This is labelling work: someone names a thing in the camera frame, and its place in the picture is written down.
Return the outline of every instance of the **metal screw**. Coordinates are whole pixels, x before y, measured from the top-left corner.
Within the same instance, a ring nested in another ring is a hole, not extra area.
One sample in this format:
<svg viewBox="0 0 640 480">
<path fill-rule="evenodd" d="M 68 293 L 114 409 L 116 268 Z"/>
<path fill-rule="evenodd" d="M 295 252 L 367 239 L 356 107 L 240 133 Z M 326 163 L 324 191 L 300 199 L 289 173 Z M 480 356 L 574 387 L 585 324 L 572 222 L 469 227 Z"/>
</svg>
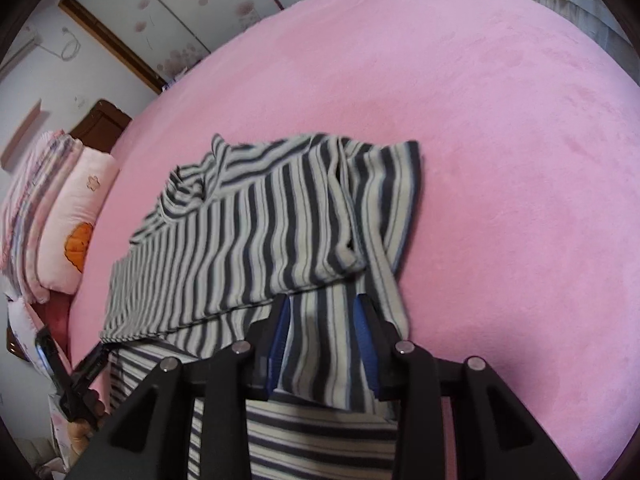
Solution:
<svg viewBox="0 0 640 480">
<path fill-rule="evenodd" d="M 249 350 L 251 350 L 251 343 L 244 340 L 236 341 L 231 345 L 231 349 L 235 354 L 238 354 L 238 355 L 244 354 L 245 352 L 248 352 Z"/>
<path fill-rule="evenodd" d="M 473 371 L 481 372 L 486 368 L 486 361 L 481 357 L 470 357 L 466 360 L 466 365 Z"/>
<path fill-rule="evenodd" d="M 415 345 L 411 341 L 398 341 L 396 343 L 396 350 L 401 354 L 410 354 L 415 350 Z"/>
<path fill-rule="evenodd" d="M 160 369 L 163 372 L 170 372 L 171 370 L 175 370 L 180 364 L 180 361 L 175 357 L 165 357 L 160 361 Z"/>
</svg>

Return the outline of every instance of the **wall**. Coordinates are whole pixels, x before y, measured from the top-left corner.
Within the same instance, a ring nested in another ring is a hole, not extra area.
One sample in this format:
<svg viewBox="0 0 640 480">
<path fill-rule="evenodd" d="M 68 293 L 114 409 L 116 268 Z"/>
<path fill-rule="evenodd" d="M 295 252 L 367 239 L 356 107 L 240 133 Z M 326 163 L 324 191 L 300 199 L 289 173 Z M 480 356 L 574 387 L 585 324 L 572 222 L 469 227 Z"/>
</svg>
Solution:
<svg viewBox="0 0 640 480">
<path fill-rule="evenodd" d="M 30 22 L 37 28 L 42 45 L 49 50 L 60 53 L 71 38 L 69 34 L 62 34 L 62 27 L 67 27 L 78 38 L 80 51 L 73 60 L 65 62 L 35 48 L 0 80 L 0 146 L 5 145 L 39 98 L 43 110 L 12 157 L 9 173 L 0 170 L 0 199 L 10 183 L 12 168 L 39 132 L 57 128 L 69 131 L 100 98 L 109 100 L 133 117 L 156 97 L 62 12 L 57 2 L 43 0 L 31 15 Z M 47 436 L 47 379 L 6 351 L 6 318 L 6 300 L 0 294 L 0 416 L 14 437 Z"/>
</svg>

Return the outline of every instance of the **fuzzy pink fabric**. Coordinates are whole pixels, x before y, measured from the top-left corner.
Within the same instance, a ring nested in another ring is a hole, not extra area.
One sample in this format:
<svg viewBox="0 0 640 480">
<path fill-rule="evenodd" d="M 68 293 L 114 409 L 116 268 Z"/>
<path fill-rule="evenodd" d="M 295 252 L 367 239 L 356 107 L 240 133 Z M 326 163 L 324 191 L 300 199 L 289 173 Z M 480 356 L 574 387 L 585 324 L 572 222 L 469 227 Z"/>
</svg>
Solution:
<svg viewBox="0 0 640 480">
<path fill-rule="evenodd" d="M 640 421 L 640 88 L 530 0 L 304 0 L 136 118 L 70 317 L 97 341 L 111 264 L 169 171 L 228 142 L 418 139 L 424 195 L 400 283 L 412 337 L 479 354 L 582 480 Z"/>
</svg>

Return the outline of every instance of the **pink bedspread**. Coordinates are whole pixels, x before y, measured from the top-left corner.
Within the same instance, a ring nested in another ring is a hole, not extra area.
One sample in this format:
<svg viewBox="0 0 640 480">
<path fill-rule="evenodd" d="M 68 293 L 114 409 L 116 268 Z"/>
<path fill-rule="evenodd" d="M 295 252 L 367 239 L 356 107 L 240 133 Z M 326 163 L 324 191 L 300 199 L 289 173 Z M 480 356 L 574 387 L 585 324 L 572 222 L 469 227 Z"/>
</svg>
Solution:
<svg viewBox="0 0 640 480">
<path fill-rule="evenodd" d="M 70 316 L 97 341 L 111 264 L 169 170 L 228 142 L 415 138 L 401 277 L 412 337 L 485 356 L 583 480 L 640 419 L 640 89 L 529 0 L 305 0 L 220 48 L 136 118 Z"/>
</svg>

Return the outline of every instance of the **cable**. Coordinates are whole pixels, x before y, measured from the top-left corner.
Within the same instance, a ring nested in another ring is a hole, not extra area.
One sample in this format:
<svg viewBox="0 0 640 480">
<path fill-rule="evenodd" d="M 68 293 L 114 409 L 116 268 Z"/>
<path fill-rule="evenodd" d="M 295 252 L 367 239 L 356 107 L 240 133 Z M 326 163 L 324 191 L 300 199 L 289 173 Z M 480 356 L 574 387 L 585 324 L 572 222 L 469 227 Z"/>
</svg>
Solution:
<svg viewBox="0 0 640 480">
<path fill-rule="evenodd" d="M 80 52 L 80 42 L 78 41 L 78 38 L 76 38 L 76 35 L 66 27 L 62 27 L 62 34 L 71 34 L 74 38 L 66 42 L 65 46 L 62 47 L 62 52 L 60 52 L 60 54 L 52 50 L 49 50 L 48 48 L 40 44 L 36 44 L 36 46 L 40 47 L 45 52 L 49 52 L 52 56 L 56 56 L 58 59 L 61 59 L 62 61 L 71 61 L 73 58 L 75 58 L 78 55 L 78 52 Z M 71 52 L 71 54 L 66 54 L 66 52 L 69 50 L 71 46 L 73 46 L 74 48 L 73 51 Z"/>
</svg>

